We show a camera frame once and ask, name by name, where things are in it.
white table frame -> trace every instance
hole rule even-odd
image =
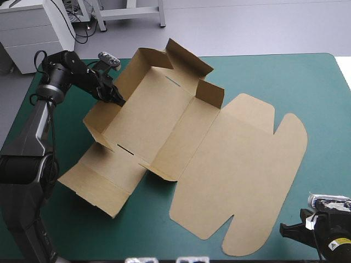
[[[106,31],[105,21],[141,18],[150,14],[159,14],[160,26],[165,27],[165,11],[163,8],[163,0],[158,0],[157,7],[137,7],[137,0],[127,0],[127,6],[123,9],[102,10],[99,0],[92,0],[96,19],[99,23],[101,31]]]

cardboard box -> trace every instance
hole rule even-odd
[[[60,181],[114,217],[148,169],[178,181],[174,221],[206,239],[235,215],[224,251],[257,250],[290,189],[307,134],[293,114],[273,134],[274,108],[247,94],[221,110],[224,89],[204,80],[212,70],[171,39],[164,52],[139,48],[116,80],[127,102],[92,108],[84,123],[97,143]]]
[[[176,181],[224,98],[222,88],[203,81],[212,70],[171,39],[165,52],[139,48],[115,83],[123,108],[98,102],[83,120],[104,147],[94,144],[60,182],[115,217],[146,168]],[[201,123],[200,136],[177,142],[172,130],[185,112],[194,114],[186,121]]]

cardboard flap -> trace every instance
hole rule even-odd
[[[216,108],[221,108],[224,89],[200,79],[196,89],[196,97]]]
[[[113,218],[144,176],[141,160],[117,147],[95,143],[59,181]]]
[[[120,147],[115,152],[93,144],[80,159],[80,163],[110,180],[127,193],[132,193],[146,170],[141,160]]]
[[[152,67],[173,69],[167,53],[152,48],[139,48],[147,63]]]
[[[147,170],[153,172],[154,174],[158,175],[162,179],[170,182],[176,182],[177,180],[168,176],[167,174],[163,173],[162,171],[158,170],[157,168],[150,166],[148,164],[140,164],[142,167],[146,168]]]
[[[121,106],[117,104],[98,101],[84,117],[83,122],[85,125],[94,128],[98,133],[103,133],[120,109]]]
[[[59,181],[112,218],[118,214],[129,197],[128,192],[82,163],[73,166]]]
[[[92,135],[92,137],[94,138],[94,140],[96,142],[98,142],[99,144],[105,146],[107,149],[109,149],[110,151],[114,151],[114,147],[112,146],[112,144],[110,144],[107,141],[107,138],[105,138],[105,136],[103,134],[101,134],[100,132],[98,132],[97,130],[95,130],[93,127],[91,127],[89,124],[85,123],[87,129],[89,130],[90,134]]]
[[[103,132],[119,113],[120,109],[119,105],[98,101],[83,119],[83,123],[94,140],[112,151],[114,147],[108,142]]]
[[[273,134],[273,107],[248,95],[236,102],[238,107],[233,101],[218,114],[183,171],[170,216],[206,239],[234,215],[223,250],[243,256],[269,237],[306,151],[307,133],[289,114]],[[234,108],[240,114],[229,111]]]
[[[274,130],[274,107],[245,93],[239,94],[221,112],[259,128],[269,134]]]
[[[219,112],[220,109],[194,98],[148,169],[165,180],[178,180]]]
[[[200,74],[200,76],[206,76],[213,71],[213,68],[210,65],[203,62],[172,39],[169,39],[166,50],[181,58],[189,65],[189,67],[193,68],[198,74]]]

drawer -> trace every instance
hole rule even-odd
[[[50,24],[44,8],[0,13],[0,31]]]
[[[52,26],[36,26],[0,31],[0,42],[6,48],[58,40]]]
[[[32,45],[18,45],[15,47],[5,48],[6,52],[10,55],[13,62],[15,62],[18,69],[22,74],[34,73],[36,69],[34,67],[33,59],[34,55],[38,50],[45,50],[48,55],[63,51],[63,48],[59,41],[39,43]]]

green mat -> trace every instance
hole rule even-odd
[[[351,93],[335,59],[329,54],[203,59],[215,68],[207,80],[225,88],[224,104],[240,93],[250,94],[275,107],[275,128],[284,114],[293,112],[309,136],[305,157],[268,241],[256,253],[240,259],[316,259],[314,249],[283,239],[279,223],[299,222],[299,209],[307,206],[309,192],[351,196]],[[36,75],[7,142],[18,134],[29,115],[32,106],[28,98],[38,81]],[[61,173],[93,143],[82,119],[94,104],[90,95],[72,87],[55,112]],[[130,256],[175,259],[182,255],[239,259],[226,256],[220,247],[229,222],[202,241],[169,219],[175,186],[146,174],[117,218],[111,219],[58,183],[42,215],[59,254],[72,260]],[[21,258],[3,221],[0,258]]]

